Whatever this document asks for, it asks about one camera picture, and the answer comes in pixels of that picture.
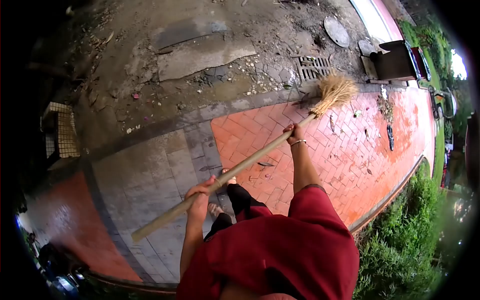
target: black pants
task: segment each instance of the black pants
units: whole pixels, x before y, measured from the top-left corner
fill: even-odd
[[[250,196],[250,193],[241,187],[238,183],[229,184],[227,186],[227,195],[232,202],[233,212],[235,215],[238,215],[243,210],[245,211],[245,215],[248,218],[250,207],[251,206],[264,206],[264,203],[258,202]],[[225,229],[232,226],[232,219],[226,213],[220,213],[216,220],[212,224],[212,228],[210,232],[205,236],[204,240],[207,240],[209,237],[213,236],[219,230]]]

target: broom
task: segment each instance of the broom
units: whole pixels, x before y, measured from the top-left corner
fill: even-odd
[[[355,86],[355,83],[344,76],[337,75],[328,75],[323,79],[318,80],[318,87],[322,92],[321,101],[317,103],[312,109],[310,109],[309,115],[307,118],[302,120],[299,125],[304,127],[313,119],[316,119],[326,113],[330,108],[341,107],[344,104],[347,104],[351,97],[355,95],[358,90]],[[218,190],[222,185],[224,185],[229,179],[238,175],[248,166],[254,164],[258,159],[268,154],[280,144],[286,141],[292,134],[292,131],[283,133],[281,136],[274,139],[271,143],[265,145],[262,149],[258,150],[251,156],[244,159],[238,165],[234,166],[230,171],[223,173],[218,178],[215,179],[215,183],[208,187],[209,192],[214,192]],[[191,197],[185,199],[181,203],[175,205],[163,215],[156,217],[150,223],[145,226],[137,229],[132,233],[132,240],[138,242],[141,239],[148,236],[150,233],[155,230],[163,227],[164,225],[170,223],[175,218],[183,214],[187,209],[190,208],[192,203],[198,197],[198,194],[193,194]]]

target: broom bristles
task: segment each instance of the broom bristles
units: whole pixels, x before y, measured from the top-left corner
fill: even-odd
[[[352,97],[358,93],[355,82],[341,75],[330,74],[323,79],[319,79],[317,84],[322,92],[322,99],[315,107],[310,109],[310,113],[315,114],[317,118],[331,108],[348,104]]]

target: sky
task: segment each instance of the sky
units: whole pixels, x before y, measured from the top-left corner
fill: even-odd
[[[460,79],[465,79],[467,77],[467,70],[465,70],[465,65],[463,64],[460,55],[455,53],[455,49],[452,49],[452,69],[454,77],[460,76]]]

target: trash bin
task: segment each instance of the trash bin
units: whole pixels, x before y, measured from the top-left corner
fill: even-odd
[[[382,52],[370,54],[379,80],[407,81],[421,79],[420,70],[407,41],[393,41],[379,46],[389,51],[385,54]]]

